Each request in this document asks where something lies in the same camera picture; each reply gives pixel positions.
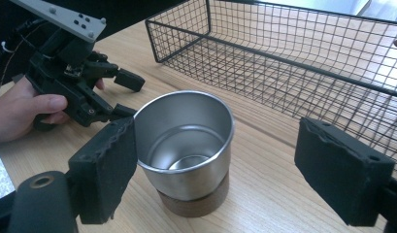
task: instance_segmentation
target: black bracket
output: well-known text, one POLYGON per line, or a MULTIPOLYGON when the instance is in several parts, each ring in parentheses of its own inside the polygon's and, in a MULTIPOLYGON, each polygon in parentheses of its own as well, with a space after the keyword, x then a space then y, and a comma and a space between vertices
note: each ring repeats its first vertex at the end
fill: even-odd
POLYGON ((348 225, 374 226, 378 215, 397 232, 394 161, 336 126, 303 117, 295 164, 348 225))

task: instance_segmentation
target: wooden table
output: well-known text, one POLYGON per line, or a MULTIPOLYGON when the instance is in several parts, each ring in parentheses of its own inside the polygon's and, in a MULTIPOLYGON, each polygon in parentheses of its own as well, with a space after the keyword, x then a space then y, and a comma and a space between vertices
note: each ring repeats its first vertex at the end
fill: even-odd
MULTIPOLYGON (((110 62, 146 79, 139 93, 111 81, 98 91, 111 105, 140 109, 162 94, 180 89, 212 93, 232 109, 236 132, 232 142, 230 189, 215 212, 185 218, 169 212, 139 167, 129 183, 115 219, 103 225, 81 225, 80 232, 381 232, 376 227, 346 226, 306 183, 294 165, 298 120, 233 93, 200 83, 153 60, 143 22, 96 44, 110 62)), ((82 127, 70 121, 51 132, 31 132, 0 146, 6 168, 18 186, 49 170, 66 172, 68 159, 106 124, 82 127)))

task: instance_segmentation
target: finger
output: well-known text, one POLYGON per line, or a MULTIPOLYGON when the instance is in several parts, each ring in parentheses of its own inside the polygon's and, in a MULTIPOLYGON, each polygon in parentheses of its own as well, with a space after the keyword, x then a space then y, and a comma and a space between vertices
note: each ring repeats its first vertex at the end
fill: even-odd
POLYGON ((105 89, 105 84, 104 84, 104 80, 103 79, 99 79, 96 83, 95 86, 100 89, 103 90, 105 89))
POLYGON ((65 114, 64 112, 57 112, 41 120, 41 122, 48 124, 62 124, 68 121, 68 119, 69 119, 68 115, 65 114))
POLYGON ((38 95, 30 99, 30 101, 32 103, 28 111, 34 115, 60 112, 68 105, 67 99, 64 96, 55 94, 38 95))

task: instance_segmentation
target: bolt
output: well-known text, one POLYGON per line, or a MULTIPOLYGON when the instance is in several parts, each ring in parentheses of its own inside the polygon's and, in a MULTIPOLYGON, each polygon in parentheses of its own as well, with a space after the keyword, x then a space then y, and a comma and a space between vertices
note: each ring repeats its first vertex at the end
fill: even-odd
POLYGON ((55 14, 56 13, 56 8, 54 6, 50 6, 50 13, 55 14))

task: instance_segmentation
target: black wire basket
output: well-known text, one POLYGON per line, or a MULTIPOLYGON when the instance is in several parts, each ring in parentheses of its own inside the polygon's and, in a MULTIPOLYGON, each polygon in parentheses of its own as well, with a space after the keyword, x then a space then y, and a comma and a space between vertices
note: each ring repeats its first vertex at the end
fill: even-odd
POLYGON ((397 22, 256 1, 190 0, 146 21, 156 62, 395 160, 397 22))

